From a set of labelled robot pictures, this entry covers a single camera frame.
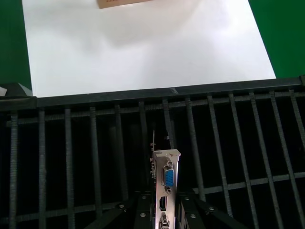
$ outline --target white paper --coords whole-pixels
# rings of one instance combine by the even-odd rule
[[[23,0],[37,97],[275,78],[247,0]]]

